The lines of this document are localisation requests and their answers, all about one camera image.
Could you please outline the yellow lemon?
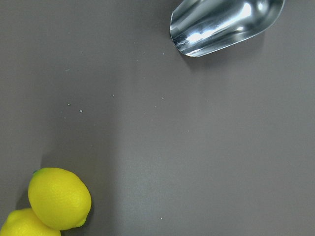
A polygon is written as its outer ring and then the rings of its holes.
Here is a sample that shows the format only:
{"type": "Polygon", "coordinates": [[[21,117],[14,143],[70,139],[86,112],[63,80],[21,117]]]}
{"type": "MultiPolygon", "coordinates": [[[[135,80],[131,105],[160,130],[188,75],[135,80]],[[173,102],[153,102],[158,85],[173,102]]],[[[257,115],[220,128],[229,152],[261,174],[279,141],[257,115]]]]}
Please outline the yellow lemon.
{"type": "Polygon", "coordinates": [[[0,230],[1,236],[60,236],[60,230],[45,225],[31,208],[12,211],[0,230]]]}
{"type": "Polygon", "coordinates": [[[45,225],[61,231],[83,226],[92,207],[84,182],[61,168],[35,171],[28,186],[28,199],[45,225]]]}

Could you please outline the yellow lemon lower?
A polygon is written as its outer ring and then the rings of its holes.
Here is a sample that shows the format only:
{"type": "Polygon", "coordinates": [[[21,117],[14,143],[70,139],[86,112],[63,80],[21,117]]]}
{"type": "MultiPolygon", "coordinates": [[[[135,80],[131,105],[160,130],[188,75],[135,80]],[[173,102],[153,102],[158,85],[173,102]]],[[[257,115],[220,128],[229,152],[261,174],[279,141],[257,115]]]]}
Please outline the yellow lemon lower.
{"type": "Polygon", "coordinates": [[[31,208],[12,211],[0,230],[1,236],[60,236],[60,230],[45,225],[31,208]]]}

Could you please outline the yellow lemon upper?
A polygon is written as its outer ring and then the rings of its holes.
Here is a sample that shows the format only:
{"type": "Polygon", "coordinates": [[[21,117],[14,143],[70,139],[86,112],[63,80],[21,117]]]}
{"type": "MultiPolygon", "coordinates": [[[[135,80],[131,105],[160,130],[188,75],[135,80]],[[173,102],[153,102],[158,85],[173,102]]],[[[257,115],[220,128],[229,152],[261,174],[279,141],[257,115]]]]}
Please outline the yellow lemon upper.
{"type": "Polygon", "coordinates": [[[35,171],[28,186],[28,199],[45,225],[61,231],[83,226],[92,207],[84,182],[61,168],[35,171]]]}

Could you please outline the metal scoop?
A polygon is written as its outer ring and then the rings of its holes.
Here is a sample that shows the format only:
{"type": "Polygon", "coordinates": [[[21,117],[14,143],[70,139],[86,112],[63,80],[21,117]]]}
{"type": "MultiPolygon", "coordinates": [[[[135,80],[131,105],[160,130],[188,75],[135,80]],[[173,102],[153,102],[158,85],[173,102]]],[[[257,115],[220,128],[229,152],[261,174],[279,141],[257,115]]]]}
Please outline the metal scoop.
{"type": "Polygon", "coordinates": [[[198,58],[248,40],[280,16],[284,0],[184,0],[171,14],[170,37],[198,58]]]}

